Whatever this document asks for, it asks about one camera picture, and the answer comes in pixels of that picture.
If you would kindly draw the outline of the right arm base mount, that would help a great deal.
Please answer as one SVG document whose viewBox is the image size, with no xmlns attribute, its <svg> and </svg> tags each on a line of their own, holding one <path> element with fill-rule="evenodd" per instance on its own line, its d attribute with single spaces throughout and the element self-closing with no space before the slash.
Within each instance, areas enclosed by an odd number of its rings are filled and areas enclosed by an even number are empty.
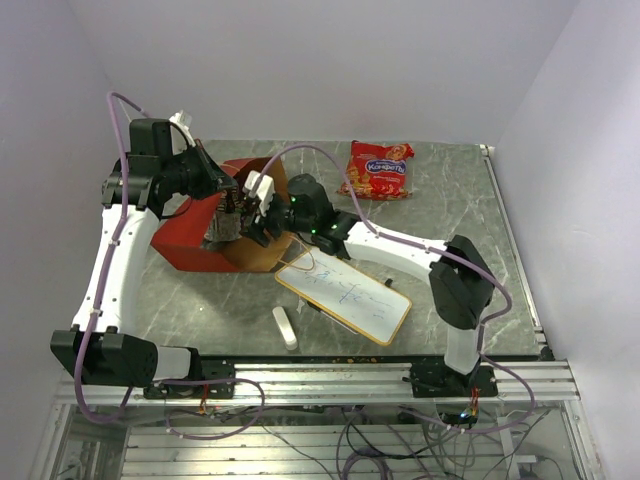
<svg viewBox="0 0 640 480">
<path fill-rule="evenodd" d="M 496 397 L 498 388 L 494 369 L 478 362 L 469 374 L 461 374 L 445 365 L 443 356 L 423 357 L 413 362 L 402 377 L 415 398 Z"/>
</svg>

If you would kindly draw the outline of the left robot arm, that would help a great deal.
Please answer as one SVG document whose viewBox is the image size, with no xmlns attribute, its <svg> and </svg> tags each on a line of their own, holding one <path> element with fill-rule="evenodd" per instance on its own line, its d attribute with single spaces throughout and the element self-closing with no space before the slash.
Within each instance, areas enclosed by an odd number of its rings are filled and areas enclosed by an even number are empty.
<svg viewBox="0 0 640 480">
<path fill-rule="evenodd" d="M 195 349 L 159 347 L 135 334 L 136 302 L 145 255 L 176 194 L 207 199 L 236 185 L 189 132 L 184 112 L 129 125 L 128 165 L 116 164 L 102 185 L 98 254 L 84 299 L 50 350 L 85 385 L 147 387 L 168 377 L 182 397 L 203 387 Z"/>
</svg>

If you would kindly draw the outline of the red paper bag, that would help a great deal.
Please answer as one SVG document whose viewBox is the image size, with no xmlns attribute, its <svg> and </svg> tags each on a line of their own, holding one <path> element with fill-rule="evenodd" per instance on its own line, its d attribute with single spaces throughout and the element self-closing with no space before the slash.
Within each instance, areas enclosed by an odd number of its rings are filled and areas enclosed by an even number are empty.
<svg viewBox="0 0 640 480">
<path fill-rule="evenodd" d="M 264 273 L 284 259 L 292 238 L 283 234 L 262 247 L 238 232 L 238 215 L 226 213 L 224 194 L 185 200 L 178 216 L 166 220 L 151 246 L 173 267 L 186 272 Z"/>
</svg>

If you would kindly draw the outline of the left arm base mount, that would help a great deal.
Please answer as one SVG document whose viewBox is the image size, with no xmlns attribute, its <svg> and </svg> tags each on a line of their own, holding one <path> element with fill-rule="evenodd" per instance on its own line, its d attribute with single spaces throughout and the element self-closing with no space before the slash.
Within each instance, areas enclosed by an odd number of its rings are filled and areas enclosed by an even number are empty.
<svg viewBox="0 0 640 480">
<path fill-rule="evenodd" d="M 191 377 L 163 380 L 143 389 L 147 400 L 231 399 L 235 366 L 228 360 L 202 360 Z"/>
</svg>

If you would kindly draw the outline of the red candy snack bag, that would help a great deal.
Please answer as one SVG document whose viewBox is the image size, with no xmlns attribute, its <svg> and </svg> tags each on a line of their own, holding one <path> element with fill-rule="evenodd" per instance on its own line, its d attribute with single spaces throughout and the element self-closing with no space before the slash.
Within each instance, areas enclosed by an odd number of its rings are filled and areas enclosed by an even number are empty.
<svg viewBox="0 0 640 480">
<path fill-rule="evenodd" d="M 408 143 L 383 146 L 354 140 L 346 167 L 348 181 L 338 190 L 359 199 L 388 201 L 411 196 L 406 188 L 407 162 L 415 152 Z"/>
</svg>

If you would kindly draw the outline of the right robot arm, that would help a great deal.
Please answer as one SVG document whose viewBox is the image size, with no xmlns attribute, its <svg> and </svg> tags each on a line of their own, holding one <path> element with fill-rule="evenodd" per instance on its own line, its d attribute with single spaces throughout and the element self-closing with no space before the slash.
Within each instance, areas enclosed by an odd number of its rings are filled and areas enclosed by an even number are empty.
<svg viewBox="0 0 640 480">
<path fill-rule="evenodd" d="M 495 286 L 468 238 L 436 241 L 377 226 L 335 208 L 324 187 L 308 174 L 289 181 L 287 199 L 276 192 L 271 177 L 257 171 L 248 174 L 242 191 L 250 214 L 242 234 L 263 247 L 292 233 L 326 255 L 381 264 L 425 281 L 448 329 L 442 387 L 459 396 L 475 385 L 481 315 Z"/>
</svg>

